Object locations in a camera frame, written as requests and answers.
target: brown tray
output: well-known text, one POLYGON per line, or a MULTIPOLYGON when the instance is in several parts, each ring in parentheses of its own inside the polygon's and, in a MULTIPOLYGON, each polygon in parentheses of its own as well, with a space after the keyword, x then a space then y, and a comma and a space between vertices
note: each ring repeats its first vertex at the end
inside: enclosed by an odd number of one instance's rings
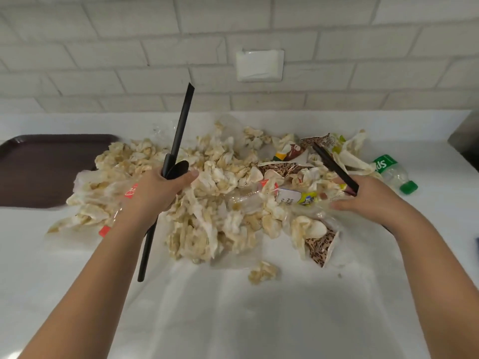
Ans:
POLYGON ((118 138, 109 134, 22 135, 0 145, 0 206, 65 204, 82 170, 118 138))

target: white table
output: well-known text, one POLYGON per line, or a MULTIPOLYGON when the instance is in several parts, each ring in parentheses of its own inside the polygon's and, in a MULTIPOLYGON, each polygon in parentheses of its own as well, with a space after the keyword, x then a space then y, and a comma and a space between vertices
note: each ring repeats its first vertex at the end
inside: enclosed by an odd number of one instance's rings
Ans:
MULTIPOLYGON (((451 146, 383 142, 419 185, 406 198, 443 235, 479 284, 479 174, 451 146)), ((53 252, 43 235, 72 208, 0 208, 0 359, 13 359, 91 252, 53 252)), ((147 280, 133 282, 110 358, 428 358, 394 239, 346 216, 341 244, 320 269, 282 235, 265 238, 279 281, 249 284, 247 270, 164 259, 157 232, 147 280)))

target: hand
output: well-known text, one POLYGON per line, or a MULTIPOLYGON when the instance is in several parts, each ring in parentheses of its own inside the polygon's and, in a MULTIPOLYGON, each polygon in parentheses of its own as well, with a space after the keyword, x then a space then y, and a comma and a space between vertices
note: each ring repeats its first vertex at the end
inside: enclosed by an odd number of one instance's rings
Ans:
POLYGON ((198 170, 192 170, 174 180, 161 176, 161 168, 152 169, 143 174, 132 199, 123 206, 121 219, 140 223, 149 228, 162 211, 169 209, 178 194, 188 187, 197 177, 198 170))
POLYGON ((392 228, 407 222, 405 216, 419 214, 410 204, 401 199, 390 187, 373 177, 351 176, 359 184, 357 197, 337 200, 330 204, 335 210, 353 211, 362 217, 392 228))

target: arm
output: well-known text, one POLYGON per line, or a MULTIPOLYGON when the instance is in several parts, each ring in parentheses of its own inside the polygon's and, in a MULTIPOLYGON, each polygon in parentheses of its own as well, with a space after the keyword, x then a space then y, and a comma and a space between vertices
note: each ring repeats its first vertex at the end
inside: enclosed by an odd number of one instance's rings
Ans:
POLYGON ((432 359, 479 357, 479 291, 434 226, 381 181, 355 177, 356 198, 332 203, 386 226, 404 268, 432 359))
POLYGON ((158 214, 195 180, 197 171, 165 180, 160 170, 147 171, 133 199, 98 245, 20 359, 106 358, 136 267, 141 242, 158 214))

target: food waste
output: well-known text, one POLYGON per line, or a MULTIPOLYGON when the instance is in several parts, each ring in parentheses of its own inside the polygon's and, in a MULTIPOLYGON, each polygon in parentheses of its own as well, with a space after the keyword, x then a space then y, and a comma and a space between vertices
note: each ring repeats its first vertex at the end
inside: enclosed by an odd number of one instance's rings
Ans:
MULTIPOLYGON (((349 140, 334 134, 298 140, 291 133, 273 137, 246 127, 240 141, 224 137, 223 131, 224 126, 217 122, 212 134, 197 137, 194 148, 181 148, 178 154, 177 161, 188 161, 199 176, 162 213, 170 226, 165 244, 173 259, 199 264, 211 262, 224 251, 243 254, 260 244, 261 230, 271 239, 278 238, 288 216, 288 203, 314 207, 318 201, 344 196, 344 184, 333 181, 337 174, 324 166, 310 148, 312 142, 322 143, 349 174, 380 178, 374 163, 358 157, 366 138, 364 131, 349 140), (266 146, 272 146, 276 154, 261 159, 259 152, 266 146), (242 194, 254 196, 248 209, 237 203, 244 202, 242 194)), ((144 172, 161 166, 168 152, 150 139, 112 143, 95 159, 98 170, 83 171, 75 180, 67 204, 79 206, 78 213, 56 222, 48 233, 111 225, 121 197, 144 172)), ((288 224, 300 257, 309 256, 324 266, 339 232, 305 216, 290 218, 288 224)), ((257 284, 275 278, 277 272, 273 264, 263 261, 249 279, 257 284)))

